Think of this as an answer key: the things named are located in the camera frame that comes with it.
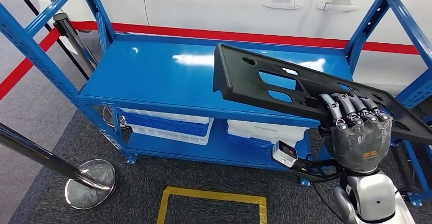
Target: gray carpet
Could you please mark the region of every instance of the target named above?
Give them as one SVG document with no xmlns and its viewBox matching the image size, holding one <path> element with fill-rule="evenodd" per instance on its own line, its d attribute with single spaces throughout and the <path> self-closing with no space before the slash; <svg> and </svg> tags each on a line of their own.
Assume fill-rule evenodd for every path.
<svg viewBox="0 0 432 224">
<path fill-rule="evenodd" d="M 312 130 L 310 138 L 316 154 L 320 137 Z M 410 175 L 402 146 L 396 151 Z M 289 173 L 146 156 L 128 165 L 80 113 L 74 115 L 54 152 L 75 165 L 94 158 L 109 160 L 118 173 L 115 193 L 94 209 L 72 209 L 64 199 L 67 179 L 43 168 L 10 224 L 156 223 L 162 191 L 167 186 L 266 197 L 268 223 L 340 223 L 312 187 L 300 186 Z M 381 167 L 397 187 L 404 185 L 392 152 Z M 336 184 L 317 184 L 333 207 L 329 190 Z M 409 208 L 416 223 L 430 223 L 430 202 Z M 174 195 L 168 200 L 165 223 L 258 223 L 258 206 Z"/>
</svg>

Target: white car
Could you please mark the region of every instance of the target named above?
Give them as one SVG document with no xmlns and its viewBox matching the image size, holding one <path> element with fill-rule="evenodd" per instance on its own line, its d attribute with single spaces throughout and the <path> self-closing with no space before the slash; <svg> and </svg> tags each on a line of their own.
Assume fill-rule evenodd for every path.
<svg viewBox="0 0 432 224">
<path fill-rule="evenodd" d="M 44 9 L 52 0 L 39 0 Z M 101 0 L 112 22 L 188 29 L 349 39 L 374 0 Z M 432 36 L 430 0 L 402 0 L 426 36 Z M 62 11 L 94 21 L 85 0 Z M 67 40 L 62 39 L 72 49 Z M 368 41 L 412 44 L 392 11 Z M 419 55 L 363 51 L 354 81 L 396 95 L 427 69 Z"/>
</svg>

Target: red floor line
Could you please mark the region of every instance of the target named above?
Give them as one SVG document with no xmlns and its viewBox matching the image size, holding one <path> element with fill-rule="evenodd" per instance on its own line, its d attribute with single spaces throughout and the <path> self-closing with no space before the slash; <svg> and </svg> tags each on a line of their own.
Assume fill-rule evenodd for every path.
<svg viewBox="0 0 432 224">
<path fill-rule="evenodd" d="M 72 26 L 77 30 L 97 29 L 96 22 L 94 21 L 72 22 Z M 341 40 L 341 39 L 222 32 L 222 31 L 183 29 L 183 28 L 174 28 L 174 27 L 122 24 L 122 23 L 113 23 L 113 28 L 117 32 L 135 32 L 135 33 L 167 35 L 167 36 L 222 39 L 222 40 L 230 40 L 230 41 L 289 44 L 289 45 L 315 46 L 315 47 L 343 48 L 348 43 L 347 40 Z M 406 45 L 406 44 L 366 42 L 363 45 L 362 49 L 366 51 L 418 54 L 416 48 L 413 45 Z"/>
<path fill-rule="evenodd" d="M 52 29 L 48 35 L 39 43 L 42 50 L 47 51 L 60 37 L 56 28 Z M 33 64 L 26 58 L 0 83 L 0 100 L 27 74 Z"/>
</svg>

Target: white storage bin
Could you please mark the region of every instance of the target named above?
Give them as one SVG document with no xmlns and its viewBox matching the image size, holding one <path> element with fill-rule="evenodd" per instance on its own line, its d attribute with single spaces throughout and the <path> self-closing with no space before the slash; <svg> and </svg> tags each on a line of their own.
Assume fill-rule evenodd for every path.
<svg viewBox="0 0 432 224">
<path fill-rule="evenodd" d="M 302 140 L 308 127 L 266 124 L 228 120 L 228 134 L 244 138 L 257 138 L 275 144 L 281 140 L 290 146 Z"/>
<path fill-rule="evenodd" d="M 192 122 L 199 124 L 207 124 L 210 121 L 209 117 L 201 117 L 201 116 L 187 116 L 187 115 L 179 115 L 179 114 L 170 114 L 170 113 L 162 113 L 162 112 L 154 112 L 147 110 L 138 110 L 138 109 L 130 109 L 130 108 L 121 108 L 126 113 L 133 113 L 144 116 L 153 116 L 167 120 L 176 120 L 176 121 L 184 121 L 184 122 Z"/>
<path fill-rule="evenodd" d="M 211 126 L 213 125 L 213 120 L 214 120 L 213 118 L 210 118 L 207 133 L 205 136 L 195 136 L 195 135 L 184 134 L 184 133 L 179 133 L 174 131 L 166 131 L 166 130 L 151 128 L 151 127 L 139 126 L 134 124 L 128 124 L 128 125 L 131 126 L 132 131 L 135 133 L 144 134 L 148 136 L 157 136 L 157 137 L 177 140 L 185 143 L 207 145 L 208 138 L 210 136 Z"/>
</svg>

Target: blue storage bin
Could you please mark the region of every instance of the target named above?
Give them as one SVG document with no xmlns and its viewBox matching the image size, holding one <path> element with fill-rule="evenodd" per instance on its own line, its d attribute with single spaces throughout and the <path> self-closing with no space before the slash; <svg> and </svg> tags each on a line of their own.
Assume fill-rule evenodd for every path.
<svg viewBox="0 0 432 224">
<path fill-rule="evenodd" d="M 138 114 L 121 113 L 126 123 L 139 126 L 151 127 L 166 131 L 174 131 L 195 136 L 205 136 L 207 134 L 208 123 L 199 124 L 192 122 L 183 122 L 175 120 L 161 119 L 152 116 Z"/>
<path fill-rule="evenodd" d="M 272 142 L 265 141 L 257 138 L 246 138 L 241 136 L 234 136 L 227 133 L 227 141 L 234 144 L 248 145 L 252 147 L 257 147 L 263 151 L 271 151 L 273 148 Z"/>
</svg>

